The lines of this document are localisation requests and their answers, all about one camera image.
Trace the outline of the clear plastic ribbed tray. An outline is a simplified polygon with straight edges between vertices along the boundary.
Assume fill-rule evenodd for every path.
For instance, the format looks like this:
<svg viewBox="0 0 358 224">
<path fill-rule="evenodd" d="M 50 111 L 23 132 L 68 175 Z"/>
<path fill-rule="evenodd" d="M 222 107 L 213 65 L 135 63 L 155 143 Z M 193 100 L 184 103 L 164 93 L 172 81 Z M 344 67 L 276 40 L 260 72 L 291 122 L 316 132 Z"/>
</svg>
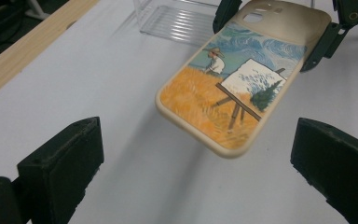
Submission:
<svg viewBox="0 0 358 224">
<path fill-rule="evenodd" d="M 219 0 L 133 0 L 139 30 L 171 41 L 204 45 L 213 36 Z"/>
</svg>

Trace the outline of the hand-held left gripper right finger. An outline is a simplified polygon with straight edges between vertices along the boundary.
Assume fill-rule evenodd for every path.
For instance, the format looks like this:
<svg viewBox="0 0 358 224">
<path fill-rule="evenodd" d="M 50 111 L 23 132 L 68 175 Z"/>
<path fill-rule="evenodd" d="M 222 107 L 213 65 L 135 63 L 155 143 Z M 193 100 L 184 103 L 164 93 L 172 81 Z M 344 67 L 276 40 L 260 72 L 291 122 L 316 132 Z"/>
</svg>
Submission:
<svg viewBox="0 0 358 224">
<path fill-rule="evenodd" d="M 291 163 L 350 224 L 358 224 L 358 139 L 329 124 L 301 118 Z"/>
</svg>

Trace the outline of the white metal stand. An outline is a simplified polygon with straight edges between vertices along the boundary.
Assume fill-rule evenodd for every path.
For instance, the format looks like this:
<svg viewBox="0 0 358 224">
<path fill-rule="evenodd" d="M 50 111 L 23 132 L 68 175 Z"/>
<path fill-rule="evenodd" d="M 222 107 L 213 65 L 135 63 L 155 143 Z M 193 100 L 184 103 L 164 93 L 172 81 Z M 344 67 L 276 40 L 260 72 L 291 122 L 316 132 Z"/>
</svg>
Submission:
<svg viewBox="0 0 358 224">
<path fill-rule="evenodd" d="M 49 17 L 49 14 L 42 9 L 42 7 L 39 5 L 37 0 L 25 0 L 25 1 L 29 7 L 25 11 L 26 16 L 41 21 Z"/>
</svg>

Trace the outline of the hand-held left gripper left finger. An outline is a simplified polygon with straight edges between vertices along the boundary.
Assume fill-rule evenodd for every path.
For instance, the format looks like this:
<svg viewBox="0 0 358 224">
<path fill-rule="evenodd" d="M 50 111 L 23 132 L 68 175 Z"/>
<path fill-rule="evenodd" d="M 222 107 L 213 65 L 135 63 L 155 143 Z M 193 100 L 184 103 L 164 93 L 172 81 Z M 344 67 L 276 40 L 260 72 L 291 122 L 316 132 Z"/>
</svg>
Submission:
<svg viewBox="0 0 358 224">
<path fill-rule="evenodd" d="M 74 122 L 32 152 L 17 168 L 16 189 L 25 221 L 68 224 L 104 162 L 98 117 Z"/>
</svg>

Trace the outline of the wooden table edge strip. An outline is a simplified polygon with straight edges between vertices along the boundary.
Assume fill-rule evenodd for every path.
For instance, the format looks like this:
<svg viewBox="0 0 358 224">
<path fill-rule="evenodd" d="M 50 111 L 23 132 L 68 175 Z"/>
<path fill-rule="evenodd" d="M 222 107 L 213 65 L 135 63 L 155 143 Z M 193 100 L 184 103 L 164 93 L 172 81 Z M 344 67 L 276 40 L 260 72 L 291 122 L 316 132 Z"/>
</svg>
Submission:
<svg viewBox="0 0 358 224">
<path fill-rule="evenodd" d="M 69 0 L 0 54 L 0 89 L 100 0 Z"/>
</svg>

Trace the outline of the beige painted phone case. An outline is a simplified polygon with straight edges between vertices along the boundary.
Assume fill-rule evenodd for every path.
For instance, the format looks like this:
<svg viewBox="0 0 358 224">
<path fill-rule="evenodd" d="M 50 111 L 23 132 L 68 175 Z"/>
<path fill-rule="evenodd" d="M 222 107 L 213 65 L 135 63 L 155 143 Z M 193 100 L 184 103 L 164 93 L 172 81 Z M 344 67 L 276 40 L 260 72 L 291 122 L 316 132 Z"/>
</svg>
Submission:
<svg viewBox="0 0 358 224">
<path fill-rule="evenodd" d="M 330 21 L 300 4 L 250 0 L 158 91 L 157 109 L 215 154 L 239 157 Z"/>
</svg>

